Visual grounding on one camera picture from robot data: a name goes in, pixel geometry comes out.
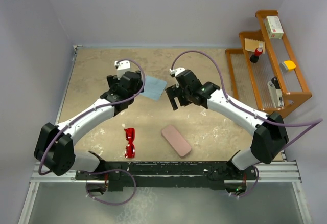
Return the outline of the blue cleaning cloth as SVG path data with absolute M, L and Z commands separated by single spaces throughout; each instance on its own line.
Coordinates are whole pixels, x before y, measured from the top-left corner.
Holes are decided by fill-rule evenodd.
M 144 91 L 141 95 L 154 101 L 158 101 L 161 98 L 166 85 L 166 81 L 147 75 Z

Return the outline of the pink glasses case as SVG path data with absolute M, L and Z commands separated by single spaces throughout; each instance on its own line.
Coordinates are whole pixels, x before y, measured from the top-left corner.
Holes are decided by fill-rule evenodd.
M 168 125 L 163 128 L 161 130 L 161 135 L 181 158 L 187 156 L 191 152 L 191 145 L 173 125 Z

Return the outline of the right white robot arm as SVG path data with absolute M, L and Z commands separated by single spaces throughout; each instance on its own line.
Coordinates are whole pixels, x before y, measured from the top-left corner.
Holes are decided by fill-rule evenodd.
M 252 109 L 246 104 L 225 95 L 223 90 L 211 83 L 202 84 L 191 70 L 177 68 L 169 70 L 175 85 L 166 88 L 172 108 L 195 104 L 224 115 L 240 125 L 252 136 L 250 148 L 236 153 L 227 166 L 232 178 L 240 178 L 245 169 L 257 164 L 269 164 L 288 143 L 283 127 L 283 118 L 277 113 L 267 114 Z

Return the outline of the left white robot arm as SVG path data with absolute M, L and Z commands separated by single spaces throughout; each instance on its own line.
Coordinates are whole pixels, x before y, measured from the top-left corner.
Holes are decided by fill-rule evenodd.
M 42 167 L 57 176 L 69 170 L 87 171 L 94 179 L 105 174 L 104 160 L 92 151 L 77 152 L 74 146 L 92 129 L 128 108 L 134 98 L 144 90 L 143 71 L 126 71 L 121 78 L 107 76 L 109 90 L 96 102 L 71 119 L 54 125 L 47 123 L 41 128 L 34 157 L 39 160 L 39 175 L 46 175 Z

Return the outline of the red sunglasses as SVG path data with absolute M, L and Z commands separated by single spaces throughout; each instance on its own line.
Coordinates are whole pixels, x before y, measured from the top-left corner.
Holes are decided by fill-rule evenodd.
M 125 158 L 134 158 L 135 157 L 135 147 L 134 147 L 134 139 L 135 139 L 135 129 L 134 128 L 125 128 L 125 139 L 127 141 L 127 146 L 125 148 Z

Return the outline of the red black stamp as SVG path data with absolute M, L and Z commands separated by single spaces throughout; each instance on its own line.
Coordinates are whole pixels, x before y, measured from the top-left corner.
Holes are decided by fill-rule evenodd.
M 262 48 L 256 48 L 255 51 L 254 51 L 254 53 L 251 55 L 251 57 L 249 59 L 250 62 L 257 63 L 258 60 L 259 60 L 259 58 L 260 58 L 260 56 L 262 55 L 262 53 L 263 53 L 263 49 Z

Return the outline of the tan paper packet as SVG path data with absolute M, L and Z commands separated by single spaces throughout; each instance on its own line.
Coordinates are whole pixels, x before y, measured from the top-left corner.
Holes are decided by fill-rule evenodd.
M 245 38 L 244 44 L 247 51 L 255 52 L 257 48 L 261 48 L 265 53 L 265 43 L 263 41 Z

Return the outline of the wooden tiered shelf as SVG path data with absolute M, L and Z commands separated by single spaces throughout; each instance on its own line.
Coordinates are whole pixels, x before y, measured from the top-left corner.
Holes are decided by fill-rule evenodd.
M 286 34 L 282 39 L 268 37 L 264 19 L 267 16 L 278 16 L 276 10 L 259 10 L 255 14 L 260 28 L 256 31 L 239 33 L 240 48 L 226 49 L 226 59 L 230 73 L 232 95 L 235 99 L 253 106 L 258 110 L 280 113 L 283 118 L 290 115 L 312 96 L 304 75 Z M 254 39 L 265 43 L 265 53 L 262 53 L 257 63 L 250 62 L 254 52 L 245 50 L 244 39 Z M 283 72 L 279 64 L 292 60 L 296 69 Z M 278 79 L 283 93 L 284 107 L 274 108 L 268 91 L 267 83 L 273 77 Z

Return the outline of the white black device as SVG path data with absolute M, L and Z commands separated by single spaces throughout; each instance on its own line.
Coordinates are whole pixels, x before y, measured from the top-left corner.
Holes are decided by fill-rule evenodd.
M 273 77 L 270 81 L 268 81 L 267 86 L 274 108 L 284 107 L 283 93 L 278 79 Z

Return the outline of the yellow grey sponge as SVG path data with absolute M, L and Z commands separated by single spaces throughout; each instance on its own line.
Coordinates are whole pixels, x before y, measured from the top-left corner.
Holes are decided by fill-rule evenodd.
M 290 72 L 296 69 L 296 64 L 292 60 L 283 61 L 279 64 L 283 72 Z

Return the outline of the white red box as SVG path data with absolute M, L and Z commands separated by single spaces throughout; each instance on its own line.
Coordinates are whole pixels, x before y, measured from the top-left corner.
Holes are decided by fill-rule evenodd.
M 270 39 L 282 39 L 284 31 L 278 16 L 267 16 L 264 24 Z

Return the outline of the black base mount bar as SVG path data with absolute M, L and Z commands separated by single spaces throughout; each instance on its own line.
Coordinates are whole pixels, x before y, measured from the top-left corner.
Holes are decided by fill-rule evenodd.
M 226 161 L 104 162 L 95 173 L 78 171 L 77 180 L 102 181 L 108 191 L 125 187 L 209 188 L 243 192 L 247 180 L 256 180 L 253 166 L 241 171 Z

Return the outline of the aluminium frame rail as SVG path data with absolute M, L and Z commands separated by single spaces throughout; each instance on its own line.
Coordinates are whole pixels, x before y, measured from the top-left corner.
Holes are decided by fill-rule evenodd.
M 35 167 L 33 170 L 19 223 L 29 222 L 40 183 L 87 183 L 96 184 L 100 188 L 104 185 L 106 176 L 109 177 L 110 191 L 120 191 L 128 186 L 234 190 L 244 184 L 291 183 L 302 221 L 312 223 L 295 161 L 258 164 L 239 172 L 228 169 L 223 161 L 108 162 L 104 173 L 69 170 L 62 176 L 53 173 L 40 176 L 37 169 Z

